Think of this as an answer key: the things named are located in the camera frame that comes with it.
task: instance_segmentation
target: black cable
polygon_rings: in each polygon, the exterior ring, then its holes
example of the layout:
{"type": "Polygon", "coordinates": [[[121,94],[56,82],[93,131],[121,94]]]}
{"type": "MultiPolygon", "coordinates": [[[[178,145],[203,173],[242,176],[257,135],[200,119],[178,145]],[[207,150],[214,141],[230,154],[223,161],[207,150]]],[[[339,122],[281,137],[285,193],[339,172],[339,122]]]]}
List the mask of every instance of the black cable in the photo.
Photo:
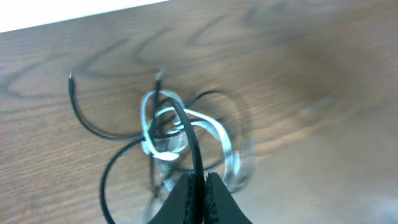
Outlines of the black cable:
{"type": "MultiPolygon", "coordinates": [[[[202,185],[205,182],[204,176],[203,176],[203,164],[201,161],[201,154],[200,154],[198,139],[195,136],[195,132],[193,130],[191,122],[190,122],[188,116],[185,114],[183,108],[173,98],[169,98],[169,97],[165,98],[158,104],[158,107],[156,107],[155,110],[159,109],[164,103],[170,103],[175,108],[175,111],[178,114],[178,116],[181,120],[181,123],[183,124],[183,128],[185,130],[185,134],[187,135],[188,143],[189,143],[189,146],[192,151],[192,161],[193,161],[193,167],[195,170],[196,183],[198,185],[202,185]]],[[[115,224],[115,222],[114,222],[114,220],[109,212],[108,206],[106,204],[105,188],[106,188],[106,179],[108,178],[108,174],[109,174],[113,164],[117,161],[117,159],[121,155],[123,155],[128,149],[130,149],[131,147],[135,146],[136,144],[140,143],[143,140],[145,140],[145,138],[137,139],[137,140],[129,143],[127,146],[124,146],[122,149],[119,150],[119,152],[117,152],[112,157],[112,159],[109,161],[108,165],[105,168],[104,174],[101,178],[101,185],[99,187],[99,199],[100,199],[103,215],[109,224],[115,224]]]]}
{"type": "Polygon", "coordinates": [[[101,203],[101,209],[103,212],[103,215],[105,217],[106,222],[108,224],[115,224],[111,213],[109,212],[108,206],[106,204],[106,198],[105,198],[105,186],[106,186],[106,179],[108,178],[108,174],[113,166],[113,164],[119,159],[121,155],[123,155],[128,149],[131,147],[135,146],[136,144],[140,143],[141,141],[145,140],[144,138],[137,139],[131,143],[129,143],[127,146],[124,146],[122,149],[119,150],[118,153],[116,153],[112,159],[108,162],[108,165],[106,165],[104,174],[102,175],[101,178],[101,185],[99,187],[99,200],[101,203]]]}
{"type": "MultiPolygon", "coordinates": [[[[79,120],[80,124],[89,132],[94,134],[95,136],[98,136],[103,139],[111,140],[111,141],[134,141],[142,138],[142,133],[136,133],[136,134],[114,134],[107,132],[105,130],[100,129],[99,127],[95,126],[92,124],[90,121],[88,121],[84,115],[80,112],[80,107],[78,106],[78,102],[76,99],[76,90],[75,90],[75,79],[72,75],[69,76],[69,97],[70,97],[70,103],[73,108],[73,112],[75,113],[76,118],[79,120]]],[[[194,121],[204,121],[203,119],[191,119],[191,122],[194,121]]],[[[171,138],[174,136],[178,136],[179,133],[173,133],[173,134],[164,134],[163,136],[158,136],[155,135],[155,138],[161,139],[161,138],[171,138]]]]}
{"type": "MultiPolygon", "coordinates": [[[[155,103],[155,109],[153,111],[153,115],[152,115],[152,119],[153,119],[153,123],[151,125],[150,128],[150,137],[154,142],[154,139],[167,139],[167,138],[171,138],[174,136],[178,136],[180,134],[180,131],[185,131],[187,134],[187,139],[188,139],[188,143],[191,147],[192,150],[192,159],[193,159],[193,166],[194,169],[184,169],[178,166],[175,166],[175,164],[171,164],[170,166],[170,172],[165,176],[165,179],[168,179],[172,176],[173,172],[182,172],[182,173],[195,173],[195,177],[197,177],[196,182],[198,183],[203,183],[204,182],[204,178],[203,178],[203,172],[208,172],[212,169],[214,169],[215,167],[217,167],[218,165],[220,165],[221,163],[223,163],[223,159],[220,159],[216,162],[214,162],[212,165],[203,168],[203,164],[201,162],[201,154],[200,154],[200,150],[199,150],[199,145],[198,145],[198,140],[195,136],[195,132],[193,131],[193,127],[191,125],[192,122],[194,121],[203,121],[202,119],[189,119],[188,116],[185,114],[185,112],[183,111],[183,108],[179,105],[179,103],[173,99],[173,98],[166,98],[164,100],[162,100],[160,103],[159,102],[159,90],[160,90],[160,80],[157,80],[155,83],[155,99],[154,99],[154,103],[155,103]],[[164,104],[164,103],[171,103],[172,106],[175,108],[177,115],[180,117],[181,119],[181,123],[176,124],[175,127],[179,127],[181,125],[183,125],[183,129],[181,129],[179,132],[173,133],[173,134],[163,134],[163,130],[162,127],[165,126],[166,124],[169,124],[174,118],[175,115],[161,121],[160,123],[158,123],[156,121],[156,117],[155,117],[155,112],[164,104]]],[[[186,108],[190,108],[192,107],[197,100],[199,100],[201,97],[208,95],[208,94],[213,94],[213,93],[219,93],[219,94],[223,94],[228,96],[234,103],[237,104],[238,106],[238,111],[242,112],[242,111],[247,111],[248,107],[246,105],[244,105],[244,102],[241,102],[241,104],[237,103],[236,100],[239,97],[233,96],[233,94],[229,91],[225,91],[225,90],[210,90],[210,91],[206,91],[203,92],[201,94],[199,94],[197,97],[195,97],[192,101],[190,101],[189,103],[187,103],[185,105],[186,108]]],[[[93,133],[94,135],[104,138],[104,139],[108,139],[111,141],[133,141],[131,143],[129,143],[127,146],[123,147],[118,153],[116,153],[112,159],[110,160],[110,162],[108,163],[108,165],[106,166],[106,169],[104,171],[103,177],[101,179],[101,186],[100,186],[100,200],[101,200],[101,208],[103,210],[103,214],[104,217],[106,219],[106,221],[108,223],[114,223],[114,220],[112,219],[110,212],[108,210],[108,207],[106,205],[106,199],[105,199],[105,184],[106,184],[106,178],[108,176],[108,173],[110,171],[110,169],[112,168],[113,164],[116,162],[116,160],[123,154],[125,153],[129,148],[135,146],[137,143],[139,143],[140,141],[145,140],[142,133],[137,133],[137,134],[114,134],[114,133],[109,133],[107,131],[104,131],[98,127],[96,127],[94,124],[92,124],[91,122],[89,122],[84,116],[83,114],[80,112],[78,103],[77,103],[77,99],[75,97],[75,82],[73,79],[73,76],[70,75],[69,77],[69,95],[70,95],[70,101],[73,107],[73,111],[76,115],[76,117],[78,118],[79,122],[81,123],[81,125],[86,128],[89,132],[93,133]]],[[[240,122],[241,122],[241,134],[242,135],[247,135],[248,132],[251,131],[251,119],[249,117],[249,113],[245,113],[244,116],[240,115],[240,122]]],[[[152,199],[155,200],[159,194],[159,190],[161,187],[164,186],[164,183],[162,182],[160,185],[155,186],[154,183],[154,158],[151,156],[151,172],[150,172],[150,177],[151,177],[151,182],[152,182],[152,191],[154,193],[154,197],[152,199]]]]}
{"type": "Polygon", "coordinates": [[[204,182],[203,164],[201,161],[199,143],[198,143],[198,139],[195,135],[192,124],[191,124],[187,114],[185,114],[184,109],[177,102],[177,100],[175,100],[171,97],[164,98],[159,103],[158,107],[155,110],[159,109],[159,107],[161,107],[164,103],[170,103],[174,107],[175,112],[177,113],[178,117],[180,118],[181,123],[183,124],[183,128],[185,130],[185,133],[187,135],[188,144],[192,151],[193,169],[195,170],[194,173],[196,174],[198,181],[204,182]]]}

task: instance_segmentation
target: black plastic object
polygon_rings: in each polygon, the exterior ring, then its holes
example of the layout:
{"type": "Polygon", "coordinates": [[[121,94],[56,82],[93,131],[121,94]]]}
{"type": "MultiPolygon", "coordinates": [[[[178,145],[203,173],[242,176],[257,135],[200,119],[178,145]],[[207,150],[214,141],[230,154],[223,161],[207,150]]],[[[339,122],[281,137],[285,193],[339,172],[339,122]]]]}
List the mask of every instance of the black plastic object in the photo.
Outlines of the black plastic object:
{"type": "Polygon", "coordinates": [[[182,174],[162,208],[148,224],[199,224],[203,221],[195,175],[182,174]]]}
{"type": "Polygon", "coordinates": [[[148,224],[202,224],[203,219],[205,224],[252,224],[217,173],[207,177],[205,198],[197,194],[195,180],[194,174],[182,174],[148,224]]]}
{"type": "Polygon", "coordinates": [[[205,224],[252,224],[217,173],[208,175],[205,187],[205,224]]]}

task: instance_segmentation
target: wood grain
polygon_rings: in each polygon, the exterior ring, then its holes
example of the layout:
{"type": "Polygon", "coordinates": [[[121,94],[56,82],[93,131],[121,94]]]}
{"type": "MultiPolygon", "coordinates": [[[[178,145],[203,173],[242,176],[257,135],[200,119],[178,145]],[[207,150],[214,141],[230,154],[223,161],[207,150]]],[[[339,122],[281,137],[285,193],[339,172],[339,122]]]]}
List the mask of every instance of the wood grain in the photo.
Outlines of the wood grain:
{"type": "MultiPolygon", "coordinates": [[[[67,93],[71,71],[87,117],[119,133],[141,129],[139,103],[161,67],[165,88],[186,99],[233,90],[255,121],[261,163],[284,144],[397,102],[397,6],[171,0],[0,34],[0,220],[104,223],[99,179],[123,143],[80,126],[67,93]]],[[[110,175],[118,223],[142,220],[147,163],[136,147],[110,175]]]]}

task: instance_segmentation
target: cable tip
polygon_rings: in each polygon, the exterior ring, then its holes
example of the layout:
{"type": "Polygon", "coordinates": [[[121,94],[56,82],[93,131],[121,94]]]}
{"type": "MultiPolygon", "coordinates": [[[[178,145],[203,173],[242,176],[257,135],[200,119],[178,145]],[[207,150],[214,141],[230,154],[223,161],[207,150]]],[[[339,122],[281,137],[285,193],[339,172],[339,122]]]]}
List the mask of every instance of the cable tip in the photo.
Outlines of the cable tip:
{"type": "Polygon", "coordinates": [[[164,74],[165,68],[162,68],[158,73],[155,74],[155,79],[157,81],[159,81],[160,79],[162,79],[162,76],[164,74]]]}

